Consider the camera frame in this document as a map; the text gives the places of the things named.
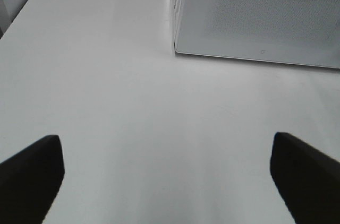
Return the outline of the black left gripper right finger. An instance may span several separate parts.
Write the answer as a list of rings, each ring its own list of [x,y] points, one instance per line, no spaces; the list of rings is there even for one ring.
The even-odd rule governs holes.
[[[286,132],[274,136],[270,174],[295,223],[339,223],[339,162]]]

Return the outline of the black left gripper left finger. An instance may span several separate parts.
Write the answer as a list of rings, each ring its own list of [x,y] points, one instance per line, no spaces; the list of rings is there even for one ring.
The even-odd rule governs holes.
[[[1,223],[43,223],[64,179],[58,135],[47,135],[1,163]]]

